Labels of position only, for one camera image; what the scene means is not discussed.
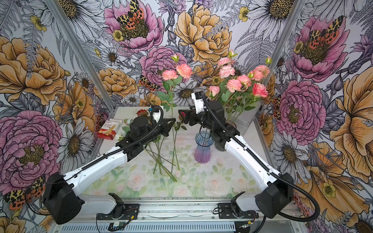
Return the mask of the blue purple glass vase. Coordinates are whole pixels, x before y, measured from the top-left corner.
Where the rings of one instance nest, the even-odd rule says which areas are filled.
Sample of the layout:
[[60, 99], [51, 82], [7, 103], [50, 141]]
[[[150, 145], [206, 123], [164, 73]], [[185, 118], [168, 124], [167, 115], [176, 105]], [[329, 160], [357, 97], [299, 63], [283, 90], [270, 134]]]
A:
[[210, 132], [199, 132], [195, 137], [197, 147], [194, 152], [194, 159], [201, 163], [206, 164], [211, 159], [211, 146], [214, 141]]

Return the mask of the pink carnation stem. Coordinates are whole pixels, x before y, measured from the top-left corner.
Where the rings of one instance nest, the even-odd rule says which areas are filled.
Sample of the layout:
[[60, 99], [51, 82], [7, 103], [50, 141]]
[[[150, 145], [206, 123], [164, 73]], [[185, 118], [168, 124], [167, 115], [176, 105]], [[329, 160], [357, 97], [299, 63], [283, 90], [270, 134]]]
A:
[[229, 50], [226, 57], [222, 57], [218, 60], [217, 66], [219, 69], [220, 83], [235, 74], [235, 69], [233, 67], [235, 64], [235, 56], [237, 56], [237, 54], [233, 50]]
[[[170, 111], [171, 116], [173, 117], [174, 107], [176, 106], [176, 104], [174, 103], [175, 89], [184, 80], [188, 81], [190, 79], [192, 75], [192, 69], [188, 64], [181, 64], [179, 61], [179, 56], [176, 54], [172, 55], [171, 59], [176, 63], [176, 67], [174, 69], [168, 69], [163, 71], [162, 80], [164, 91], [158, 91], [158, 97], [160, 98], [161, 105], [164, 107], [166, 112]], [[178, 122], [176, 121], [172, 125], [173, 153], [171, 171], [173, 171], [174, 167], [176, 167], [177, 170], [179, 170], [179, 163], [176, 151], [176, 136], [178, 130], [179, 126]]]

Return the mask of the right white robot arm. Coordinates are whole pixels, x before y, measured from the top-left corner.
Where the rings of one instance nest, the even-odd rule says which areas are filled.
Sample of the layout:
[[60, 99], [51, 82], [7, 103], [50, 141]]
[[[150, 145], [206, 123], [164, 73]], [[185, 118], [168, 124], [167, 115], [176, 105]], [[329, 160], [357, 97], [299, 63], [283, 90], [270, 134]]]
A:
[[282, 175], [270, 166], [247, 144], [240, 132], [226, 123], [223, 107], [217, 101], [208, 101], [204, 92], [191, 94], [193, 104], [188, 110], [179, 110], [185, 124], [196, 124], [210, 131], [216, 148], [238, 159], [260, 192], [241, 192], [231, 200], [232, 211], [237, 215], [247, 211], [260, 211], [267, 218], [285, 216], [283, 209], [292, 202], [292, 178]]

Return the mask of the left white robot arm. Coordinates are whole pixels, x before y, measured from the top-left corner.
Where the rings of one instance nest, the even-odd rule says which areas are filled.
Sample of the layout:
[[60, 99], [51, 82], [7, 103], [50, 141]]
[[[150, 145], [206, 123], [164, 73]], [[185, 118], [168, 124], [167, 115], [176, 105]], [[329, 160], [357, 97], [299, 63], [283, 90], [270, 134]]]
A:
[[168, 137], [175, 122], [175, 118], [165, 118], [163, 109], [154, 105], [150, 118], [136, 117], [126, 136], [108, 152], [78, 169], [50, 176], [42, 200], [55, 223], [65, 224], [78, 215], [113, 213], [120, 217], [123, 202], [116, 194], [84, 196], [83, 192], [111, 170], [130, 162], [150, 142], [160, 136]]

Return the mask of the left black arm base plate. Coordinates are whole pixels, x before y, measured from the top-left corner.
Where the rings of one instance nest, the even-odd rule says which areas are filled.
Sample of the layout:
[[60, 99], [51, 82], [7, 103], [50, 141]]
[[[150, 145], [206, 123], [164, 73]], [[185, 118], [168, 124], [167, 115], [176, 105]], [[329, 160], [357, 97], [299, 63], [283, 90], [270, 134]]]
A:
[[97, 214], [97, 220], [136, 220], [139, 204], [117, 204], [109, 214]]

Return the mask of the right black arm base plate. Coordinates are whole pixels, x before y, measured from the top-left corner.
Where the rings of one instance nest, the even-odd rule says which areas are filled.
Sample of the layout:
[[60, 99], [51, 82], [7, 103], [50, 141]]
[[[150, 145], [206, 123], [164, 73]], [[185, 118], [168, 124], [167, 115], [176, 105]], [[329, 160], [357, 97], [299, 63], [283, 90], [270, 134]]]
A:
[[220, 219], [257, 219], [256, 211], [242, 211], [233, 203], [218, 203], [218, 215]]

